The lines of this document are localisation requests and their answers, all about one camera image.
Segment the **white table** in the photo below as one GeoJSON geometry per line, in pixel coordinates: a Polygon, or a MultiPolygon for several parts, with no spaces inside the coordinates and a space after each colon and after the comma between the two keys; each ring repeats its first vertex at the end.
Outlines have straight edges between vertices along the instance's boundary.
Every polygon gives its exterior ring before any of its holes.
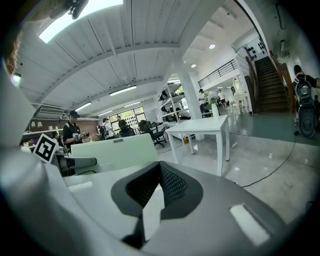
{"type": "Polygon", "coordinates": [[[230,107],[231,107],[231,113],[233,112],[233,109],[234,109],[234,106],[231,105],[231,102],[235,102],[236,103],[236,110],[237,110],[237,114],[240,115],[240,103],[239,101],[242,102],[242,105],[244,105],[245,107],[245,111],[247,113],[249,113],[249,110],[248,110],[248,101],[247,101],[247,98],[248,95],[246,93],[240,93],[240,94],[235,94],[231,97],[229,97],[229,102],[230,102],[230,107]]]}
{"type": "Polygon", "coordinates": [[[229,125],[228,125],[228,115],[221,115],[219,117],[209,117],[202,119],[188,120],[184,123],[178,124],[175,127],[165,130],[168,134],[170,145],[172,148],[173,157],[175,163],[178,164],[177,155],[175,152],[175,145],[173,135],[177,134],[186,134],[189,139],[189,146],[191,154],[194,154],[194,148],[192,146],[191,134],[211,134],[216,136],[216,147],[217,147],[217,170],[216,173],[218,176],[222,175],[222,151],[223,151],[223,142],[222,142],[222,128],[224,127],[225,131],[225,160],[229,161],[230,154],[230,138],[229,138],[229,125]]]}

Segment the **white board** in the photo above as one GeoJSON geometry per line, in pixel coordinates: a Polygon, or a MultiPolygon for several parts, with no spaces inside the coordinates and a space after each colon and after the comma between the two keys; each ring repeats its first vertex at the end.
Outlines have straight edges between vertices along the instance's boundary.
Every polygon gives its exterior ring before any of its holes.
{"type": "Polygon", "coordinates": [[[73,157],[94,157],[97,160],[97,165],[75,169],[75,173],[87,170],[102,173],[158,161],[150,134],[74,144],[71,152],[73,157]]]}

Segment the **black metal railing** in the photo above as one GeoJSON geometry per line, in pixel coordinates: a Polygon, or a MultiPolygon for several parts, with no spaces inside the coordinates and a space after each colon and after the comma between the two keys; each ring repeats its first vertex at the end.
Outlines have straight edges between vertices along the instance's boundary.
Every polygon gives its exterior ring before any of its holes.
{"type": "Polygon", "coordinates": [[[207,75],[205,78],[201,79],[198,83],[200,87],[204,87],[205,85],[211,83],[212,81],[224,76],[225,74],[231,72],[232,70],[237,69],[237,64],[234,59],[219,67],[211,74],[207,75]]]}

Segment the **green floor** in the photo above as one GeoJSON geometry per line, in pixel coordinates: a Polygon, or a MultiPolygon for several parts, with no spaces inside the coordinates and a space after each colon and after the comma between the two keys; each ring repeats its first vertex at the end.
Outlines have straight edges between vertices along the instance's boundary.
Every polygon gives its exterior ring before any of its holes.
{"type": "Polygon", "coordinates": [[[281,140],[320,146],[320,132],[317,131],[312,138],[303,138],[301,135],[294,136],[298,130],[293,125],[293,116],[290,113],[272,113],[272,114],[246,114],[236,118],[233,113],[228,111],[229,130],[231,133],[260,137],[272,140],[281,140]]]}

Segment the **vase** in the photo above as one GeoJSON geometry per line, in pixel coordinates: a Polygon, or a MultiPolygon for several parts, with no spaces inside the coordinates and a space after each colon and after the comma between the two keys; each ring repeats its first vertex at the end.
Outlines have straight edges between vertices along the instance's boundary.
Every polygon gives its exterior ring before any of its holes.
{"type": "Polygon", "coordinates": [[[219,118],[219,110],[218,110],[216,103],[211,104],[211,109],[212,109],[213,118],[218,119],[219,118]]]}

